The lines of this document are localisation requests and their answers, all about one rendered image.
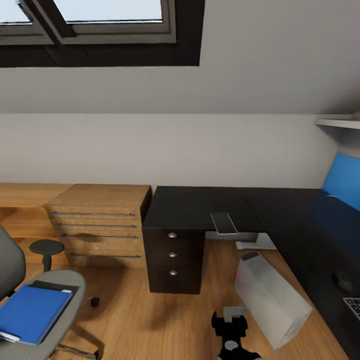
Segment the swivel chair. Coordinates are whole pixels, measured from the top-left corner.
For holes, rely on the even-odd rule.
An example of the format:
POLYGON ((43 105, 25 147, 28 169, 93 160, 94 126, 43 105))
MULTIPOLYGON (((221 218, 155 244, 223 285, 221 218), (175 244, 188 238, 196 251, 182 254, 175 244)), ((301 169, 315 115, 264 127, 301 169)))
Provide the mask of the swivel chair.
MULTIPOLYGON (((92 354, 59 344, 72 326, 79 310, 89 301, 92 307, 96 307, 100 299, 91 296, 84 301, 87 283, 79 272, 70 269, 51 270, 51 255, 60 254, 65 250, 62 242, 43 239, 33 242, 29 248, 32 253, 43 255, 43 273, 26 284, 69 290, 73 295, 38 346, 0 339, 0 360, 47 360, 55 349, 89 360, 101 360, 98 351, 92 354)), ((25 254, 0 225, 0 302, 6 296, 9 297, 0 308, 18 291, 14 289, 25 278, 25 254)))

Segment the folder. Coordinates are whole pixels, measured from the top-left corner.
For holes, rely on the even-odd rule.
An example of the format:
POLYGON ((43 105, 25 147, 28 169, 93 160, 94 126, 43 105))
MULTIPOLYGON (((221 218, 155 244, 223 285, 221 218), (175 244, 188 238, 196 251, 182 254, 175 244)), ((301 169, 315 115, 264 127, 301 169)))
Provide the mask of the folder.
POLYGON ((25 283, 0 308, 0 332, 19 337, 15 343, 38 346, 72 295, 71 290, 25 283))

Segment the notebook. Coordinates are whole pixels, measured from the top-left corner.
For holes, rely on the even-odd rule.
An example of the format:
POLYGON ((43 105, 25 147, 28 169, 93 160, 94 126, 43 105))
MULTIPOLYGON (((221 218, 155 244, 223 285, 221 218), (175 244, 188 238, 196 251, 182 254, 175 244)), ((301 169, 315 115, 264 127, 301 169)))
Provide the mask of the notebook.
POLYGON ((211 213, 210 215, 219 235, 235 235, 238 233, 227 212, 211 213))

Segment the keyboard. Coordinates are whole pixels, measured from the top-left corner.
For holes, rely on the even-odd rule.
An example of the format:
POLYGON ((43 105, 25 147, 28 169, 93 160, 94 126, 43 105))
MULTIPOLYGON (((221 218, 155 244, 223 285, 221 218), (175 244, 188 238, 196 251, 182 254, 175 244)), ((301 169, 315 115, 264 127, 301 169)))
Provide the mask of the keyboard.
POLYGON ((343 297, 342 300, 360 321, 360 297, 343 297))

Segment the mouse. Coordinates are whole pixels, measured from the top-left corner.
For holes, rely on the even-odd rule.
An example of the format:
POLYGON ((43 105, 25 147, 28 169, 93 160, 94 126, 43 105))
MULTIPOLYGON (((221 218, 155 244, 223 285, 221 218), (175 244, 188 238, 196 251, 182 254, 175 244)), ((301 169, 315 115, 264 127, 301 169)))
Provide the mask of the mouse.
POLYGON ((336 284, 342 290, 345 290, 346 292, 351 292, 353 290, 352 282, 349 280, 349 278, 344 273, 334 270, 332 272, 332 274, 333 274, 336 284))

